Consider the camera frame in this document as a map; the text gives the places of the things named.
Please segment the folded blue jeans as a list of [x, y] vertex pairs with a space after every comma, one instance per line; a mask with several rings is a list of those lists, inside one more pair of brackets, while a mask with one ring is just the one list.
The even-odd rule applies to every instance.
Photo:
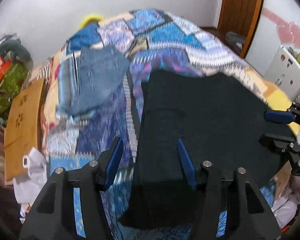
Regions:
[[58, 73], [57, 114], [76, 118], [95, 110], [117, 90], [129, 65], [115, 46], [71, 54]]

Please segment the green laundry basket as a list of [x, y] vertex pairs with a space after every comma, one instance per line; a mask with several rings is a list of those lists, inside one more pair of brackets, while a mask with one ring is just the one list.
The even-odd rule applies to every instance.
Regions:
[[11, 106], [13, 99], [20, 93], [27, 77], [27, 69], [18, 61], [12, 63], [0, 81], [0, 115]]

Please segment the black pants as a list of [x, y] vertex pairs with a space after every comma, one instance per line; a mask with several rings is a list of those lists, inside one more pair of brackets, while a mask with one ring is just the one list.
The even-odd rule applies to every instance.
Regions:
[[226, 180], [244, 167], [260, 187], [284, 165], [259, 138], [295, 133], [267, 121], [268, 106], [234, 77], [157, 70], [142, 83], [142, 92], [133, 185], [122, 225], [148, 230], [192, 222], [205, 183], [203, 161], [221, 169]]

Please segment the wooden lap desk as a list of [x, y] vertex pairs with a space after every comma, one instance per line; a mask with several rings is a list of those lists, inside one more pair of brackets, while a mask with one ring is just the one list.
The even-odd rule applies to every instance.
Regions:
[[13, 99], [5, 129], [5, 178], [27, 173], [23, 157], [41, 147], [40, 109], [45, 79], [34, 81]]

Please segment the pile of grey clothes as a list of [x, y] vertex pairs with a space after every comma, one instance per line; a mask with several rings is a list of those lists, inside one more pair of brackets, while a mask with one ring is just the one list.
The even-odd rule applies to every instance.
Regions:
[[0, 35], [0, 56], [8, 53], [12, 61], [28, 62], [31, 59], [29, 51], [21, 44], [17, 33]]

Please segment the yellow curved pillow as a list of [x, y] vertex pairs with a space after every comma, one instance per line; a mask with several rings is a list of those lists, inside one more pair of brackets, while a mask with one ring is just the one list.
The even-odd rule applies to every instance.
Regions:
[[99, 14], [87, 15], [81, 20], [80, 25], [79, 25], [79, 29], [83, 29], [91, 23], [98, 23], [102, 20], [104, 20], [104, 17], [99, 15]]

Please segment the brown wooden door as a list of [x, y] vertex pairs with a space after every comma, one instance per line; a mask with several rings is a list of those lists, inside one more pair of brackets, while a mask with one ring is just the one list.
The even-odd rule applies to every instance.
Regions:
[[239, 53], [245, 58], [253, 40], [262, 10], [263, 0], [222, 0], [217, 30], [225, 35], [232, 31], [245, 37]]

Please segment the orange box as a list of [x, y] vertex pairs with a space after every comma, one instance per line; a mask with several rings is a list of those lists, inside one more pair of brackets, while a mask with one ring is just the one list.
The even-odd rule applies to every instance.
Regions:
[[4, 60], [0, 56], [0, 81], [6, 74], [6, 72], [9, 70], [10, 66], [12, 65], [12, 62], [10, 60]]

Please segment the patchwork patterned bed cover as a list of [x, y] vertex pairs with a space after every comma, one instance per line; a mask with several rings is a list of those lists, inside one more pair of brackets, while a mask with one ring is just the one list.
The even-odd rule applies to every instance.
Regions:
[[[121, 85], [87, 118], [68, 118], [57, 114], [58, 73], [61, 63], [83, 49], [114, 45], [131, 61]], [[110, 229], [116, 239], [187, 239], [190, 226], [139, 230], [118, 224], [117, 219], [128, 206], [133, 165], [138, 145], [139, 124], [144, 105], [142, 82], [160, 62], [168, 59], [169, 72], [181, 75], [209, 76], [223, 73], [237, 79], [253, 93], [244, 68], [248, 64], [235, 56], [214, 35], [200, 30], [192, 22], [154, 9], [126, 12], [91, 23], [70, 37], [63, 48], [39, 68], [46, 82], [46, 96], [41, 110], [42, 149], [49, 160], [48, 172], [58, 166], [74, 170], [97, 157], [117, 135], [123, 137], [125, 153], [119, 173], [102, 202]]]

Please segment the white perforated storage box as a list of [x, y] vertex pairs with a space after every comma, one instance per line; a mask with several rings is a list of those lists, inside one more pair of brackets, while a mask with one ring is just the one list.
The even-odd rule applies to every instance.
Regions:
[[277, 85], [290, 100], [300, 97], [300, 63], [284, 46], [279, 46], [263, 78]]

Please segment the white wardrobe sliding door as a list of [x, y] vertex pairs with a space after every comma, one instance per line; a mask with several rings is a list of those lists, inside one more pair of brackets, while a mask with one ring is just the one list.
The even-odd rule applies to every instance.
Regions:
[[300, 50], [300, 7], [295, 0], [263, 0], [245, 61], [264, 75], [280, 46]]

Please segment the yellow orange fleece blanket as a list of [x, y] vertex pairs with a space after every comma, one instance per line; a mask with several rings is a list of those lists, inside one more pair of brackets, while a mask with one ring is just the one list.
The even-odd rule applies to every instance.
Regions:
[[291, 106], [292, 101], [277, 85], [264, 79], [251, 67], [245, 67], [244, 71], [249, 77], [249, 86], [253, 89], [253, 93], [270, 109], [285, 111]]

